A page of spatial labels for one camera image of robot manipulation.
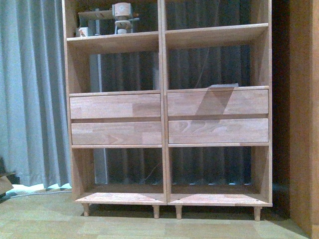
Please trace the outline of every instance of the cable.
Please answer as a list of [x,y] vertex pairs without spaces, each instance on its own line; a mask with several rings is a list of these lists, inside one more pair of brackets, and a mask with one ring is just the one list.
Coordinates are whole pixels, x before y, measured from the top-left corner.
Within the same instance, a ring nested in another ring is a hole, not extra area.
[[154,170],[161,164],[161,162],[158,163],[158,165],[156,165],[153,170],[151,171],[151,173],[146,177],[146,179],[144,179],[142,182],[140,182],[140,184],[143,184],[146,182],[146,180],[152,175],[152,173],[154,172]]
[[[218,0],[218,2],[217,2],[217,8],[216,8],[216,9],[217,9],[217,12],[216,12],[216,15],[215,15],[215,22],[214,22],[214,25],[215,25],[215,26],[217,25],[217,17],[218,17],[218,15],[219,15],[219,6],[220,6],[220,0]],[[207,55],[206,55],[205,61],[204,61],[204,63],[203,63],[203,68],[201,69],[201,73],[200,73],[200,75],[199,75],[198,81],[197,81],[197,83],[196,83],[194,89],[197,88],[198,83],[200,82],[200,79],[201,79],[201,77],[202,77],[202,75],[203,75],[204,68],[205,68],[206,61],[207,61],[208,54],[209,54],[209,50],[210,50],[210,48],[207,50]]]
[[200,81],[200,79],[201,79],[201,76],[203,75],[204,68],[205,68],[205,65],[206,65],[206,61],[207,61],[207,59],[208,59],[209,50],[210,50],[210,48],[207,50],[207,54],[206,54],[206,58],[205,58],[205,61],[204,61],[204,64],[203,64],[203,68],[201,69],[201,73],[200,73],[200,75],[199,75],[199,78],[198,78],[198,81],[197,81],[197,83],[196,83],[195,89],[197,88],[197,85],[198,85],[198,83],[199,83],[199,81]]
[[23,195],[16,195],[16,196],[9,196],[10,198],[19,198],[19,197],[26,197],[26,196],[33,196],[33,195],[47,195],[47,194],[56,194],[56,193],[72,193],[72,191],[60,191],[60,192],[52,192],[52,193],[30,193],[30,194],[23,194]]

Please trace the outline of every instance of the wooden shelf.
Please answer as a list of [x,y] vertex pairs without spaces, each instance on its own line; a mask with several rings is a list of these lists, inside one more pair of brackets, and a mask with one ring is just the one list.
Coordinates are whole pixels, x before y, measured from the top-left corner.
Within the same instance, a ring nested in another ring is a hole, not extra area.
[[161,144],[135,144],[135,145],[72,145],[72,148],[161,148]]
[[271,207],[259,194],[172,194],[168,205]]
[[265,143],[170,143],[170,148],[181,147],[253,147],[253,146],[269,146],[269,142]]
[[67,38],[67,44],[87,54],[110,54],[138,51],[158,51],[159,32],[140,32]]
[[170,30],[165,35],[169,49],[189,49],[250,44],[267,29],[268,23],[262,23]]
[[245,87],[212,87],[200,89],[183,89],[183,90],[167,90],[167,93],[191,93],[191,92],[207,92],[207,91],[253,91],[268,90],[269,86],[245,86]]
[[251,185],[173,185],[168,205],[271,207]]
[[160,90],[153,91],[117,91],[117,92],[96,92],[96,93],[76,93],[70,94],[70,97],[85,97],[85,96],[120,96],[120,95],[145,95],[159,94]]
[[95,185],[77,203],[165,205],[162,185]]

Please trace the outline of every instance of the vertical divider panel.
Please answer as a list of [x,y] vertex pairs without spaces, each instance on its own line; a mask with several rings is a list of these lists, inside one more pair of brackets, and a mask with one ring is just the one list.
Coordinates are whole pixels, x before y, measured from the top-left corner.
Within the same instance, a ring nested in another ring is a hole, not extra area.
[[268,114],[268,131],[269,131],[269,203],[273,201],[273,48],[272,48],[272,0],[268,1],[268,79],[269,79],[269,114]]
[[163,192],[164,200],[167,204],[170,193],[170,183],[168,180],[169,171],[167,170],[168,157],[166,151],[168,150],[168,133],[167,129],[167,94],[165,89],[165,9],[163,8],[164,0],[158,0],[158,21],[159,21],[159,87],[160,87],[160,121],[161,121],[161,137],[162,137],[162,169],[163,169]]
[[69,146],[72,173],[72,198],[79,198],[94,184],[94,161],[92,149],[72,150],[70,93],[83,93],[90,90],[89,55],[77,51],[67,44],[67,37],[73,37],[77,26],[77,4],[73,0],[63,0],[63,31],[65,56],[65,81]]
[[252,148],[252,181],[268,203],[272,203],[272,2],[251,2],[251,23],[268,23],[268,30],[253,43],[251,81],[254,86],[269,86],[269,147]]
[[251,24],[267,23],[271,0],[251,0]]
[[269,146],[252,147],[252,184],[267,203],[272,203],[271,160]]
[[171,158],[168,148],[168,108],[167,108],[167,90],[168,90],[168,65],[167,65],[167,46],[165,31],[166,26],[166,5],[165,0],[158,0],[160,3],[161,12],[159,14],[159,51],[161,54],[160,65],[162,72],[162,89],[161,89],[161,120],[162,120],[162,150],[163,150],[163,172],[165,172],[166,181],[166,202],[170,202],[171,195]]

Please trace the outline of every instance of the curtain fold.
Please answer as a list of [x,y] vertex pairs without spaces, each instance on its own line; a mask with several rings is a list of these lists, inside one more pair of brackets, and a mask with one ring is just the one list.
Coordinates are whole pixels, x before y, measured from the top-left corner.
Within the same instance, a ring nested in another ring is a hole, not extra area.
[[0,156],[26,186],[70,182],[60,0],[0,0]]

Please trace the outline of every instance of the bottom shelf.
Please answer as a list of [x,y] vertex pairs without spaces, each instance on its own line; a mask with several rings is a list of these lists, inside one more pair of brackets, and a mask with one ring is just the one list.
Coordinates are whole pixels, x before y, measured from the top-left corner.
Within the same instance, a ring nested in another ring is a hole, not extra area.
[[172,194],[168,205],[183,206],[241,206],[241,207],[271,207],[258,194]]
[[166,205],[162,185],[95,185],[75,200],[82,204]]
[[271,207],[251,185],[173,186],[168,205]]

